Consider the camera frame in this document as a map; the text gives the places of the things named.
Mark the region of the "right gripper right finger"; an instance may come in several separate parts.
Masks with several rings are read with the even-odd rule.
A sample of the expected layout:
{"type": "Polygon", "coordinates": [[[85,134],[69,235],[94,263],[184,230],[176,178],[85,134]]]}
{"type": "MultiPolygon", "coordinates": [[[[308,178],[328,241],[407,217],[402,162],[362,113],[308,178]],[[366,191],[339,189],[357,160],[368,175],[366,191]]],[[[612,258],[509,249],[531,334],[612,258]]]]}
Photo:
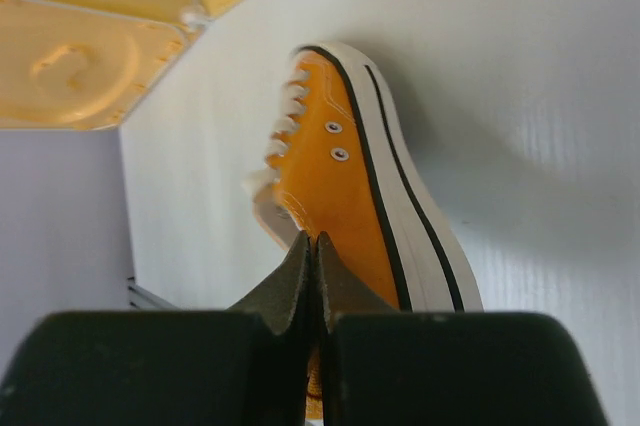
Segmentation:
{"type": "Polygon", "coordinates": [[[400,312],[316,243],[328,425],[603,425],[568,331],[537,313],[400,312]]]}

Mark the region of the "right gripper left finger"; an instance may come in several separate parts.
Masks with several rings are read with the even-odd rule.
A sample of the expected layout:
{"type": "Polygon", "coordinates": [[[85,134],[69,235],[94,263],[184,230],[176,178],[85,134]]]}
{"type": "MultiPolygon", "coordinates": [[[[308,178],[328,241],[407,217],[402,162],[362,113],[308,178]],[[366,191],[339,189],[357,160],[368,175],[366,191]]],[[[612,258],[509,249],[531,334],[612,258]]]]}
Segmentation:
{"type": "Polygon", "coordinates": [[[311,245],[224,311],[63,312],[18,347],[5,425],[300,425],[311,245]]]}

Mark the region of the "orange canvas sneaker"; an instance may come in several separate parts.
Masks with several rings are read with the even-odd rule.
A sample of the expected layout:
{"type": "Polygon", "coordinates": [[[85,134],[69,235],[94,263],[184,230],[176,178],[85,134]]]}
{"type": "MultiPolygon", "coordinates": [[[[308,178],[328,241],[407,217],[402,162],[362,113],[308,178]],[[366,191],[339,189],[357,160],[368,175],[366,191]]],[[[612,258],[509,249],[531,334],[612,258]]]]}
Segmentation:
{"type": "Polygon", "coordinates": [[[293,57],[265,168],[248,180],[254,212],[284,246],[327,233],[345,266],[407,311],[482,307],[475,276],[419,177],[391,91],[345,44],[293,57]]]}

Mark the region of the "yellow cabinet door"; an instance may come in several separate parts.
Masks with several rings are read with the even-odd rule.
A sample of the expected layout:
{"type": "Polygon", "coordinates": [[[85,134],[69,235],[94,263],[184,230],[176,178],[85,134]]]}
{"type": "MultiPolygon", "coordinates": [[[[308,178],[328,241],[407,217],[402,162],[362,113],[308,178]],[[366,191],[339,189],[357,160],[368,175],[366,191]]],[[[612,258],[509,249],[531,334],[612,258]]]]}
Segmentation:
{"type": "Polygon", "coordinates": [[[169,23],[1,0],[1,127],[119,126],[193,41],[169,23]]]}

